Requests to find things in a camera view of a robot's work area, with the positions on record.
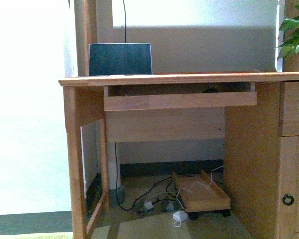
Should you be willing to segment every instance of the cabinet door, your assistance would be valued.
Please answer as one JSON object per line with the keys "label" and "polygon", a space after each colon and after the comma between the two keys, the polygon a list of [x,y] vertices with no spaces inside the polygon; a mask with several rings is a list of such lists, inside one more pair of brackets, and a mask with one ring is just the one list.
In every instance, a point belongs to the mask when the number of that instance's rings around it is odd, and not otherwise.
{"label": "cabinet door", "polygon": [[277,238],[299,239],[299,137],[280,137],[279,182]]}

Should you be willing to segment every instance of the laptop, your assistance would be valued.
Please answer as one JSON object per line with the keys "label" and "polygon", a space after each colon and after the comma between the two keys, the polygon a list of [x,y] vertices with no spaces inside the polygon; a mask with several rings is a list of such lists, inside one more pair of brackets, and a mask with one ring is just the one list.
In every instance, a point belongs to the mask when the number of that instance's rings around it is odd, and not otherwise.
{"label": "laptop", "polygon": [[89,45],[89,75],[150,75],[149,43],[98,43]]}

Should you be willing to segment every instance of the drawer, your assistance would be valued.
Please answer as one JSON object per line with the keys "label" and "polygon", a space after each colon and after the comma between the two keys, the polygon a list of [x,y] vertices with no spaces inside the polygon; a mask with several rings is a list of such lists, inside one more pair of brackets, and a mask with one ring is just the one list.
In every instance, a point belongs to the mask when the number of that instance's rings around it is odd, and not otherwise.
{"label": "drawer", "polygon": [[299,82],[283,82],[281,91],[280,136],[299,136]]}
{"label": "drawer", "polygon": [[115,87],[104,97],[106,112],[256,104],[254,84],[243,82]]}

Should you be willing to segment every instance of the desk leg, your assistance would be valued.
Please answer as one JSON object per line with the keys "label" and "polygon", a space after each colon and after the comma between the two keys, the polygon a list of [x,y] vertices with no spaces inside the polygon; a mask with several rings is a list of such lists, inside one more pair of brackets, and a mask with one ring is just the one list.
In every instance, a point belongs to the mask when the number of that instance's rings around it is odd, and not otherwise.
{"label": "desk leg", "polygon": [[83,184],[81,130],[74,87],[64,87],[65,125],[68,142],[73,238],[86,238],[86,206]]}
{"label": "desk leg", "polygon": [[[99,120],[99,144],[100,144],[100,161],[101,161],[101,180],[103,192],[109,191],[109,169],[106,159],[106,128],[105,119]],[[110,209],[109,194],[106,195],[104,200],[104,209]]]}

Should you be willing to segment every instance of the power adapter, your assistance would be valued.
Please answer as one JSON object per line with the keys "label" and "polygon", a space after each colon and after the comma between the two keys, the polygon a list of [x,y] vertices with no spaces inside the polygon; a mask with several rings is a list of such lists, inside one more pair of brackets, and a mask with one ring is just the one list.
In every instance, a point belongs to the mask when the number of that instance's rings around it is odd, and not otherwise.
{"label": "power adapter", "polygon": [[186,212],[183,212],[181,210],[177,211],[176,213],[173,214],[174,220],[177,222],[184,222],[188,218],[188,214]]}

